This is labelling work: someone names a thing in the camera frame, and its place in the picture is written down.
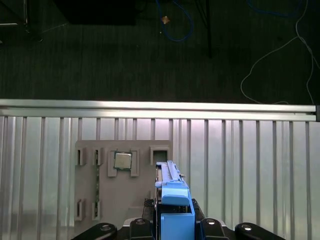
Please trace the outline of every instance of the cpu processor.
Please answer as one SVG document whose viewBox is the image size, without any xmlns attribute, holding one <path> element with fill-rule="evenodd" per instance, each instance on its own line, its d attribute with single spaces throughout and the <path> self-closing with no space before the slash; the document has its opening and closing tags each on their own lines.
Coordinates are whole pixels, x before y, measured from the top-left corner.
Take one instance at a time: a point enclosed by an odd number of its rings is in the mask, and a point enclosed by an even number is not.
<svg viewBox="0 0 320 240">
<path fill-rule="evenodd" d="M 114 153 L 114 168 L 119 170 L 130 170 L 132 162 L 131 152 L 120 152 L 116 151 Z"/>
</svg>

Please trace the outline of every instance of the cable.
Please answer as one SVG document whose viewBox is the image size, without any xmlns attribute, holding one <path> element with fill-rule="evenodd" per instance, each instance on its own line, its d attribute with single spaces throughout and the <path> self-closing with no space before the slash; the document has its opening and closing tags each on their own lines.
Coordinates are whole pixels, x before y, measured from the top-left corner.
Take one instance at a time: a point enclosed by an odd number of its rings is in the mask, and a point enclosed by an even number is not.
<svg viewBox="0 0 320 240">
<path fill-rule="evenodd" d="M 172 38 L 172 37 L 168 34 L 167 29 L 166 29 L 166 26 L 165 26 L 164 22 L 162 21 L 163 14 L 162 14 L 162 9 L 161 9 L 159 0 L 155 0 L 155 2 L 156 2 L 157 7 L 158 7 L 158 12 L 159 12 L 159 15 L 160 15 L 161 27 L 162 27 L 162 30 L 163 30 L 164 35 L 166 35 L 166 37 L 167 37 L 169 40 L 173 41 L 173 42 L 182 42 L 182 41 L 188 39 L 188 38 L 191 36 L 191 34 L 193 33 L 193 31 L 194 31 L 194 22 L 192 21 L 192 18 L 191 18 L 191 16 L 188 14 L 188 12 L 187 12 L 179 3 L 177 3 L 177 0 L 173 0 L 173 3 L 174 3 L 175 5 L 177 5 L 177 6 L 184 12 L 184 14 L 187 16 L 187 18 L 189 19 L 189 22 L 190 22 L 190 31 L 189 31 L 189 33 L 188 33 L 187 35 L 185 35 L 185 36 L 184 36 L 183 38 L 181 38 L 181 39 L 175 39 L 175 38 Z"/>
<path fill-rule="evenodd" d="M 204 27 L 207 29 L 208 28 L 208 19 L 207 19 L 207 16 L 205 14 L 205 10 L 204 10 L 204 7 L 203 5 L 199 2 L 199 0 L 194 0 L 195 2 L 195 5 L 196 5 L 196 8 L 198 9 L 198 12 L 200 14 L 200 17 L 201 17 L 201 20 L 203 22 L 203 25 Z"/>
<path fill-rule="evenodd" d="M 273 50 L 273 51 L 271 51 L 271 52 L 268 52 L 266 55 L 260 57 L 260 58 L 252 65 L 249 74 L 244 77 L 244 79 L 241 81 L 241 84 L 240 84 L 240 90 L 241 90 L 242 94 L 243 94 L 247 99 L 249 99 L 249 100 L 251 100 L 251 101 L 253 101 L 253 102 L 257 103 L 257 104 L 263 104 L 262 102 L 257 101 L 257 100 L 254 100 L 253 98 L 251 98 L 251 97 L 249 97 L 249 96 L 247 96 L 247 95 L 245 94 L 245 92 L 244 92 L 244 90 L 243 90 L 243 84 L 244 84 L 245 80 L 251 75 L 251 73 L 252 73 L 254 67 L 257 65 L 257 63 L 259 63 L 262 59 L 266 58 L 267 56 L 269 56 L 269 55 L 271 55 L 271 54 L 279 51 L 280 49 L 283 49 L 285 46 L 287 46 L 289 43 L 291 43 L 293 40 L 295 40 L 295 39 L 297 39 L 297 38 L 299 38 L 299 37 L 296 36 L 296 37 L 292 38 L 290 41 L 288 41 L 287 43 L 285 43 L 284 45 L 282 45 L 281 47 L 279 47 L 279 48 L 277 48 L 277 49 L 275 49 L 275 50 Z M 281 101 L 281 102 L 275 102 L 274 104 L 279 104 L 279 103 L 288 103 L 288 102 L 286 102 L 286 101 Z"/>
<path fill-rule="evenodd" d="M 312 94 L 311 94 L 311 92 L 310 92 L 310 90 L 309 90 L 309 82 L 310 82 L 311 77 L 312 77 L 312 75 L 313 75 L 313 73 L 314 73 L 314 62 L 315 62 L 315 64 L 316 64 L 316 66 L 319 68 L 319 70 L 320 70 L 320 66 L 319 66 L 319 64 L 318 64 L 318 61 L 317 61 L 316 58 L 314 57 L 314 54 L 313 54 L 311 48 L 308 46 L 308 44 L 307 44 L 307 42 L 304 40 L 304 38 L 300 36 L 299 31 L 298 31 L 298 24 L 299 24 L 299 22 L 301 21 L 301 19 L 304 18 L 305 14 L 306 14 L 306 12 L 307 12 L 307 8 L 308 8 L 308 0 L 306 0 L 305 9 L 304 9 L 304 11 L 303 11 L 303 14 L 301 15 L 301 17 L 300 17 L 300 18 L 296 21 L 296 23 L 295 23 L 295 32 L 296 32 L 296 35 L 297 35 L 297 36 L 295 36 L 294 38 L 292 38 L 290 41 L 288 41 L 287 43 L 285 43 L 285 44 L 282 45 L 281 47 L 279 47 L 279 48 L 277 48 L 277 49 L 275 49 L 275 50 L 267 53 L 267 54 L 264 55 L 263 57 L 259 58 L 259 59 L 252 65 L 249 74 L 248 74 L 247 76 L 245 76 L 245 78 L 241 81 L 240 90 L 241 90 L 242 94 L 243 94 L 247 99 L 249 99 L 249 100 L 251 100 L 251 101 L 253 101 L 253 102 L 255 102 L 255 103 L 262 104 L 262 102 L 259 102 L 259 101 L 257 101 L 257 100 L 254 100 L 253 98 L 247 96 L 247 95 L 245 94 L 244 90 L 243 90 L 244 81 L 251 75 L 251 73 L 252 73 L 254 67 L 256 66 L 256 64 L 257 64 L 258 62 L 260 62 L 262 59 L 264 59 L 265 57 L 269 56 L 270 54 L 272 54 L 272 53 L 274 53 L 274 52 L 277 52 L 278 50 L 284 48 L 285 46 L 287 46 L 288 44 L 290 44 L 293 40 L 295 40 L 295 39 L 300 39 L 301 42 L 306 46 L 306 48 L 308 49 L 308 51 L 309 51 L 309 53 L 310 53 L 310 55 L 311 55 L 311 72 L 310 72 L 310 76 L 309 76 L 308 80 L 306 81 L 306 89 L 307 89 L 307 92 L 308 92 L 308 94 L 309 94 L 309 96 L 310 96 L 310 99 L 311 99 L 312 104 L 313 104 L 313 105 L 315 104 L 315 103 L 314 103 L 314 99 L 313 99 L 313 97 L 312 97 Z M 274 104 L 278 104 L 278 103 L 288 103 L 288 102 L 286 102 L 286 101 L 281 101 L 281 102 L 275 102 Z"/>
<path fill-rule="evenodd" d="M 42 31 L 41 34 L 44 34 L 44 33 L 46 33 L 46 32 L 49 32 L 49 31 L 51 31 L 51 30 L 53 30 L 53 29 L 61 28 L 61 27 L 65 26 L 65 25 L 68 25 L 68 22 L 66 22 L 66 23 L 64 23 L 64 24 L 61 24 L 61 25 L 58 25 L 58 26 L 51 27 L 51 28 L 49 28 L 49 29 L 46 29 L 46 30 Z"/>
<path fill-rule="evenodd" d="M 276 11 L 265 11 L 265 10 L 261 10 L 257 7 L 255 7 L 253 5 L 253 3 L 251 2 L 251 0 L 246 0 L 246 3 L 249 5 L 250 8 L 252 8 L 254 11 L 256 11 L 257 13 L 260 13 L 260 14 L 270 14 L 270 15 L 275 15 L 275 16 L 278 16 L 278 17 L 283 17 L 283 18 L 290 18 L 290 17 L 294 17 L 298 14 L 299 12 L 299 9 L 301 7 L 301 4 L 302 4 L 303 0 L 300 0 L 299 1 L 299 4 L 297 5 L 297 7 L 295 8 L 295 10 L 291 13 L 287 13 L 287 14 L 284 14 L 284 13 L 280 13 L 280 12 L 276 12 Z"/>
<path fill-rule="evenodd" d="M 299 22 L 301 21 L 301 19 L 303 19 L 304 16 L 306 15 L 307 8 L 308 8 L 308 3 L 309 3 L 309 0 L 306 0 L 305 9 L 304 9 L 304 11 L 303 11 L 303 14 L 302 14 L 301 17 L 298 19 L 298 21 L 296 21 L 296 23 L 295 23 L 295 32 L 296 32 L 296 35 L 298 36 L 298 38 L 301 40 L 301 42 L 306 46 L 306 48 L 308 49 L 308 51 L 309 51 L 309 53 L 310 53 L 310 55 L 311 55 L 311 72 L 310 72 L 310 76 L 309 76 L 308 80 L 306 81 L 306 90 L 307 90 L 307 92 L 308 92 L 308 94 L 309 94 L 309 96 L 310 96 L 310 99 L 311 99 L 312 104 L 314 105 L 315 102 L 314 102 L 314 99 L 313 99 L 313 97 L 312 97 L 312 95 L 311 95 L 311 92 L 310 92 L 310 90 L 309 90 L 309 82 L 310 82 L 311 77 L 312 77 L 312 75 L 313 75 L 313 73 L 314 73 L 314 60 L 315 60 L 316 65 L 317 65 L 318 67 L 319 67 L 319 65 L 318 65 L 317 60 L 316 60 L 315 57 L 314 57 L 314 54 L 313 54 L 311 48 L 308 46 L 307 42 L 300 36 L 299 31 L 298 31 L 298 24 L 299 24 Z"/>
</svg>

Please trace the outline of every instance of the black stand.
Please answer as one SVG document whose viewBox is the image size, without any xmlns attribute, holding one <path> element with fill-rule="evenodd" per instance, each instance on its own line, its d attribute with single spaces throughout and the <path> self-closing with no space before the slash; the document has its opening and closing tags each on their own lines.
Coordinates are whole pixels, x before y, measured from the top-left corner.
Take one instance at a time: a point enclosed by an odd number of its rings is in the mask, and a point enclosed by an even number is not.
<svg viewBox="0 0 320 240">
<path fill-rule="evenodd" d="M 24 31 L 27 33 L 28 39 L 31 41 L 35 42 L 41 42 L 43 39 L 42 37 L 32 29 L 30 25 L 30 4 L 29 0 L 23 0 L 23 14 L 24 18 L 21 18 L 19 15 L 17 15 L 14 11 L 12 11 L 7 5 L 5 5 L 1 0 L 0 0 L 0 5 L 4 7 L 11 16 L 15 19 L 14 22 L 8 22 L 8 23 L 1 23 L 0 22 L 0 27 L 19 27 L 23 26 Z"/>
<path fill-rule="evenodd" d="M 208 56 L 212 59 L 212 32 L 211 32 L 211 10 L 210 0 L 205 0 L 206 8 L 206 26 L 207 26 L 207 37 L 208 37 Z"/>
</svg>

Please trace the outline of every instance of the blue cable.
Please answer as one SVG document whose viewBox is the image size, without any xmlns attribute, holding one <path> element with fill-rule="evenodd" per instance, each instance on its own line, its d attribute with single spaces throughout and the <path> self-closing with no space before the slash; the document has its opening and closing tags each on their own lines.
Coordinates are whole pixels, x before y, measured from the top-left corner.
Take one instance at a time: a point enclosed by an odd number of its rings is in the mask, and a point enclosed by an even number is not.
<svg viewBox="0 0 320 240">
<path fill-rule="evenodd" d="M 293 12 L 285 14 L 285 13 L 280 13 L 280 12 L 276 12 L 276 11 L 261 10 L 261 9 L 255 7 L 253 5 L 253 3 L 251 2 L 251 0 L 246 0 L 246 3 L 249 5 L 249 7 L 252 8 L 253 10 L 255 10 L 257 13 L 270 14 L 270 15 L 275 15 L 275 16 L 283 17 L 283 18 L 290 18 L 290 17 L 296 16 L 299 12 L 299 9 L 301 7 L 302 2 L 303 2 L 303 0 L 300 0 L 299 4 L 297 5 L 297 7 L 295 8 L 295 10 Z"/>
<path fill-rule="evenodd" d="M 184 14 L 188 17 L 189 22 L 190 22 L 190 31 L 189 31 L 189 33 L 188 33 L 187 35 L 185 35 L 185 36 L 184 36 L 183 38 L 181 38 L 181 39 L 174 39 L 174 38 L 172 38 L 172 37 L 168 34 L 168 32 L 167 32 L 167 30 L 166 30 L 166 26 L 165 26 L 164 22 L 162 21 L 163 14 L 162 14 L 162 9 L 161 9 L 159 0 L 155 0 L 155 2 L 156 2 L 157 7 L 158 7 L 158 11 L 159 11 L 159 15 L 160 15 L 161 27 L 162 27 L 162 30 L 163 30 L 164 35 L 166 35 L 166 37 L 167 37 L 169 40 L 173 41 L 173 42 L 182 42 L 182 41 L 188 39 L 188 38 L 191 36 L 191 34 L 193 33 L 193 31 L 194 31 L 194 22 L 192 21 L 192 18 L 191 18 L 191 16 L 188 14 L 188 12 L 187 12 L 179 3 L 177 3 L 177 0 L 173 0 L 173 3 L 174 3 L 175 5 L 177 5 L 177 6 L 184 12 Z"/>
</svg>

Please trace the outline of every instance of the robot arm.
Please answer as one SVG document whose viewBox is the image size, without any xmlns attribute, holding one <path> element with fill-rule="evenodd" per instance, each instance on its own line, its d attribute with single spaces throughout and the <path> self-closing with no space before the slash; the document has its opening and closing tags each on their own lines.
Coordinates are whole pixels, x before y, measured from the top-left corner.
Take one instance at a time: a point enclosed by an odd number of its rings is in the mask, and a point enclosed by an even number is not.
<svg viewBox="0 0 320 240">
<path fill-rule="evenodd" d="M 145 199 L 142 216 L 123 227 L 99 223 L 73 240 L 284 240 L 253 223 L 234 231 L 214 218 L 206 218 L 172 161 L 156 164 L 154 199 Z"/>
</svg>

